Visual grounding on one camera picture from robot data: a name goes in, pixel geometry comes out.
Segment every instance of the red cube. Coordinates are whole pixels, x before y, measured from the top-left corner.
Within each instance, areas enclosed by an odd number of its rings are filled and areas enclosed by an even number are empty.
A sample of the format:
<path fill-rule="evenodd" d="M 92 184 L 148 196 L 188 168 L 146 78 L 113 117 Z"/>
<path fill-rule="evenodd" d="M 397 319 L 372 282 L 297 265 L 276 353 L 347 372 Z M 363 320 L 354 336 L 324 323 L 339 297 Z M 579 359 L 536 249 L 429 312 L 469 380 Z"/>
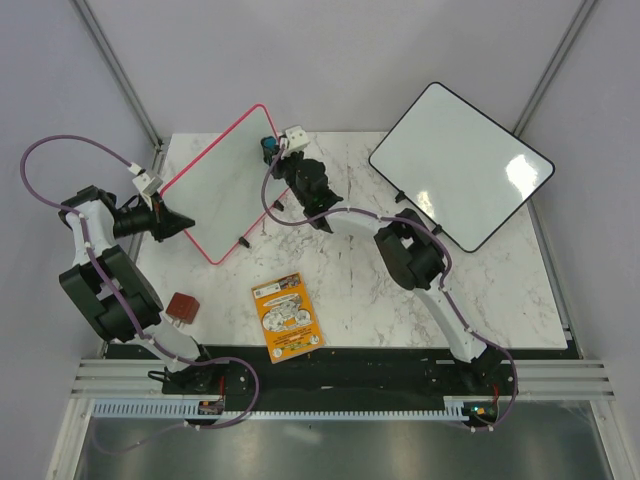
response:
<path fill-rule="evenodd" d="M 193 297 L 183 293 L 174 293 L 166 313 L 174 320 L 191 324 L 198 313 L 200 303 Z"/>

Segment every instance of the white marble surface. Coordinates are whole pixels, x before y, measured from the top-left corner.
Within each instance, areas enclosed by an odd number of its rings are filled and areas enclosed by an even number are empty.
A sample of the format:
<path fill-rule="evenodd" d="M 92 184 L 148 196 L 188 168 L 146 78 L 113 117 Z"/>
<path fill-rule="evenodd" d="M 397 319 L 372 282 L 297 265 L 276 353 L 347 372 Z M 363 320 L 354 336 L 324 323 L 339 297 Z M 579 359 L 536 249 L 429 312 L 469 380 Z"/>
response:
<path fill-rule="evenodd" d="M 163 168 L 165 181 L 215 137 L 174 135 Z M 325 163 L 332 189 L 351 205 L 393 214 L 410 204 L 396 205 L 395 190 L 367 163 L 382 137 L 312 134 L 306 152 Z M 276 212 L 283 219 L 302 218 L 293 194 L 288 193 L 283 204 L 285 211 Z M 566 347 L 526 208 L 476 253 L 464 253 L 442 239 L 454 261 L 451 281 L 465 297 L 480 332 L 511 348 Z M 164 304 L 176 291 L 200 301 L 194 324 L 180 327 L 199 342 L 264 345 L 251 287 L 299 271 L 327 345 L 447 346 L 426 307 L 389 277 L 373 241 L 329 235 L 310 226 L 283 227 L 270 219 L 260 222 L 248 240 L 251 250 L 237 248 L 217 267 L 208 264 L 185 235 L 163 243 L 146 235 L 142 242 L 138 265 Z"/>

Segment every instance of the white wall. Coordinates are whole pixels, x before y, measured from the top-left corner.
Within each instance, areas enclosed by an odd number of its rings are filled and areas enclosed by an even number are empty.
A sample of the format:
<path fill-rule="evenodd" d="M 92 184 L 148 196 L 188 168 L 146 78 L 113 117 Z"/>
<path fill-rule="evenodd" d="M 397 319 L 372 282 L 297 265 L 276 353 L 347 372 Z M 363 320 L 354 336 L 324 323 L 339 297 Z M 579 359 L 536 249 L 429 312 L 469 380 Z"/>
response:
<path fill-rule="evenodd" d="M 58 284 L 73 240 L 26 193 L 18 161 L 33 141 L 74 133 L 139 163 L 151 147 L 68 0 L 0 3 L 0 465 L 2 478 L 44 478 L 81 356 L 99 339 Z M 130 174 L 92 147 L 36 150 L 28 174 L 57 201 L 96 183 L 131 193 Z"/>
<path fill-rule="evenodd" d="M 579 0 L 88 0 L 162 135 L 252 104 L 280 128 L 391 128 L 438 80 L 512 127 Z"/>
<path fill-rule="evenodd" d="M 525 140 L 555 177 L 536 206 L 578 339 L 610 367 L 640 446 L 640 3 L 601 2 Z"/>

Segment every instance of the purple cable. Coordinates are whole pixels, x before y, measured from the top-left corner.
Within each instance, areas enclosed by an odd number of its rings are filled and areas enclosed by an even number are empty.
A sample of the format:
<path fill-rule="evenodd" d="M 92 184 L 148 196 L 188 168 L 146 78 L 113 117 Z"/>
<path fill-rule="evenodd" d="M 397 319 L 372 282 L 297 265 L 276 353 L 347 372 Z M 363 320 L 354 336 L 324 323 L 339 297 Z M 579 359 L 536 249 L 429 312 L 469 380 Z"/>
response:
<path fill-rule="evenodd" d="M 276 217 L 272 212 L 271 209 L 269 208 L 269 206 L 267 205 L 267 198 L 266 198 L 266 191 L 267 191 L 267 183 L 269 182 L 269 177 L 271 176 L 271 172 L 273 171 L 276 163 L 278 163 L 278 161 L 280 160 L 280 158 L 282 157 L 282 154 L 284 153 L 284 148 L 280 148 L 280 151 L 274 155 L 273 160 L 271 162 L 271 165 L 269 165 L 269 168 L 267 169 L 267 174 L 264 177 L 264 180 L 262 181 L 262 188 L 260 189 L 260 200 L 262 201 L 262 207 L 265 211 L 265 213 L 269 216 L 269 218 L 271 218 L 274 222 L 279 223 L 280 225 L 284 225 L 287 227 L 299 227 L 301 225 L 306 225 L 309 224 L 311 222 L 314 222 L 316 220 L 319 220 L 321 218 L 324 217 L 328 217 L 329 215 L 333 215 L 334 213 L 340 213 L 340 212 L 347 212 L 347 213 L 358 213 L 360 215 L 365 215 L 367 217 L 371 217 L 371 218 L 377 218 L 380 221 L 384 221 L 384 222 L 401 222 L 407 225 L 410 225 L 418 230 L 420 230 L 421 232 L 423 232 L 425 235 L 427 235 L 429 237 L 429 239 L 442 251 L 442 253 L 444 254 L 445 258 L 447 259 L 445 268 L 444 268 L 444 272 L 442 272 L 442 275 L 440 276 L 440 281 L 439 281 L 439 286 L 441 289 L 444 289 L 444 281 L 447 278 L 447 276 L 449 275 L 449 273 L 451 272 L 451 269 L 453 268 L 453 259 L 451 258 L 451 254 L 449 253 L 449 250 L 447 249 L 447 247 L 445 247 L 445 245 L 442 243 L 442 241 L 440 241 L 439 238 L 437 238 L 428 228 L 426 228 L 424 225 L 419 224 L 418 222 L 415 222 L 413 220 L 410 220 L 408 218 L 402 218 L 402 217 L 383 217 L 383 216 L 379 216 L 373 212 L 370 212 L 369 210 L 364 210 L 362 208 L 353 208 L 353 207 L 349 207 L 349 208 L 345 208 L 345 207 L 339 207 L 339 208 L 333 208 L 330 210 L 327 210 L 326 212 L 322 212 L 319 213 L 318 215 L 314 215 L 313 217 L 307 218 L 305 220 L 298 220 L 296 222 L 287 222 L 285 220 L 282 220 L 278 217 Z M 455 312 L 456 316 L 458 317 L 458 320 L 460 320 L 460 323 L 462 323 L 462 326 L 465 329 L 471 329 L 471 326 L 469 325 L 469 322 L 466 321 L 466 319 L 464 318 L 464 315 L 462 315 L 462 312 L 460 311 L 460 309 L 458 308 L 458 306 L 455 304 L 453 298 L 451 297 L 451 295 L 449 295 L 449 293 L 444 290 L 444 296 L 447 299 L 447 301 L 449 302 L 449 305 L 451 305 L 451 308 L 453 309 L 453 311 Z M 479 333 L 475 332 L 475 331 L 471 331 L 471 336 L 473 336 L 474 338 L 480 340 L 481 342 L 484 342 L 485 344 L 499 350 L 502 354 L 504 354 L 504 356 L 509 360 L 509 363 L 511 364 L 511 371 L 513 372 L 513 395 L 511 396 L 511 399 L 509 400 L 509 404 L 507 405 L 506 410 L 504 411 L 504 413 L 500 416 L 500 418 L 498 418 L 496 420 L 496 422 L 491 425 L 491 426 L 486 426 L 486 427 L 476 427 L 475 431 L 489 431 L 490 429 L 493 429 L 493 427 L 496 427 L 498 425 L 500 425 L 506 418 L 507 416 L 511 413 L 513 406 L 515 404 L 515 400 L 516 400 L 516 396 L 518 395 L 518 372 L 516 369 L 516 363 L 515 360 L 513 359 L 513 357 L 511 356 L 511 353 L 509 353 L 509 351 L 498 345 L 495 342 L 492 342 L 491 340 L 483 337 L 482 335 L 480 335 Z"/>
<path fill-rule="evenodd" d="M 26 173 L 27 158 L 40 145 L 43 145 L 43 144 L 48 143 L 48 142 L 51 142 L 53 140 L 77 140 L 77 141 L 80 141 L 80 142 L 85 142 L 85 143 L 88 143 L 90 145 L 93 145 L 94 147 L 97 147 L 97 148 L 105 151 L 106 153 L 110 154 L 111 156 L 115 157 L 117 160 L 122 162 L 127 167 L 130 167 L 132 164 L 131 164 L 131 162 L 127 161 L 126 159 L 124 159 L 123 157 L 118 155 L 116 152 L 114 152 L 113 150 L 107 148 L 106 146 L 102 145 L 101 143 L 96 142 L 95 140 L 91 140 L 89 138 L 80 137 L 78 135 L 53 135 L 53 136 L 50 136 L 50 137 L 42 138 L 42 139 L 38 140 L 37 142 L 34 142 L 33 144 L 31 144 L 25 150 L 25 152 L 22 154 L 22 158 L 20 159 L 20 177 L 22 178 L 22 183 L 24 184 L 24 186 L 27 189 L 27 191 L 31 195 L 33 195 L 37 200 L 39 200 L 40 202 L 44 203 L 45 205 L 49 205 L 50 207 L 53 207 L 53 208 L 56 208 L 56 209 L 60 209 L 60 210 L 63 210 L 65 212 L 69 212 L 69 213 L 73 213 L 74 215 L 77 215 L 78 218 L 80 219 L 80 226 L 82 228 L 82 237 L 83 237 L 85 242 L 91 244 L 91 237 L 89 235 L 89 226 L 87 224 L 87 220 L 84 217 L 84 215 L 79 210 L 76 210 L 75 208 L 68 207 L 66 205 L 62 205 L 62 204 L 59 204 L 59 203 L 55 203 L 55 202 L 53 202 L 51 200 L 48 200 L 48 199 L 44 198 L 42 195 L 40 195 L 38 192 L 35 191 L 35 189 L 29 183 L 29 180 L 27 179 L 27 173 Z M 118 303 L 120 303 L 120 305 L 122 306 L 123 310 L 125 311 L 125 313 L 129 317 L 129 320 L 133 324 L 133 327 L 135 328 L 137 335 L 141 339 L 153 340 L 153 337 L 151 335 L 146 335 L 143 332 L 142 326 L 140 325 L 140 322 L 138 321 L 138 319 L 136 317 L 136 314 L 131 309 L 131 306 L 129 305 L 127 300 L 124 298 L 124 296 L 120 293 L 120 290 L 118 290 L 118 288 L 111 281 L 111 279 L 106 274 L 106 272 L 102 269 L 102 267 L 98 263 L 98 260 L 96 259 L 96 256 L 95 256 L 95 254 L 93 252 L 93 248 L 91 248 L 90 246 L 87 247 L 87 256 L 89 257 L 89 261 L 91 262 L 91 265 L 96 270 L 96 272 L 98 272 L 98 275 L 100 276 L 100 278 L 102 279 L 104 284 L 107 286 L 107 288 L 109 288 L 109 290 L 111 290 L 111 293 L 113 293 L 113 295 L 116 297 L 116 300 L 118 300 Z M 256 382 L 256 386 L 255 386 L 255 392 L 253 394 L 253 398 L 252 398 L 251 403 L 249 404 L 249 406 L 240 415 L 238 415 L 237 417 L 229 420 L 228 422 L 221 423 L 221 424 L 208 425 L 208 426 L 202 425 L 202 426 L 200 426 L 201 429 L 213 430 L 213 429 L 226 428 L 226 427 L 230 427 L 232 425 L 236 425 L 237 423 L 242 421 L 247 415 L 249 415 L 249 413 L 251 412 L 251 410 L 255 406 L 256 401 L 258 400 L 258 396 L 260 394 L 260 379 L 258 378 L 258 374 L 256 373 L 255 369 L 249 363 L 245 362 L 244 360 L 242 360 L 240 358 L 236 358 L 236 357 L 220 357 L 220 358 L 213 358 L 211 360 L 207 360 L 207 361 L 204 361 L 204 362 L 194 362 L 192 360 L 180 357 L 180 356 L 170 352 L 165 347 L 160 345 L 158 342 L 154 341 L 154 346 L 160 352 L 162 352 L 163 354 L 165 354 L 165 355 L 167 355 L 169 357 L 174 357 L 175 359 L 177 359 L 180 362 L 186 363 L 188 365 L 196 366 L 196 367 L 204 367 L 204 366 L 213 365 L 213 364 L 216 364 L 216 363 L 227 363 L 227 362 L 240 363 L 241 365 L 245 366 L 249 370 L 251 375 L 253 376 L 253 378 L 254 378 L 254 380 Z M 132 445 L 130 447 L 122 449 L 122 450 L 120 450 L 118 452 L 127 453 L 127 452 L 133 450 L 134 448 L 139 447 L 140 445 L 144 445 L 148 441 L 153 440 L 158 435 L 161 435 L 161 434 L 163 434 L 165 432 L 173 430 L 174 428 L 178 428 L 179 426 L 183 426 L 183 424 L 176 424 L 175 426 L 172 426 L 172 428 L 163 429 L 160 432 L 157 432 L 156 434 L 152 435 L 148 439 L 141 440 L 141 441 L 137 442 L 135 445 Z M 102 449 L 102 450 L 99 449 L 99 450 L 102 453 L 107 453 L 108 454 L 108 451 L 106 451 L 104 449 Z"/>

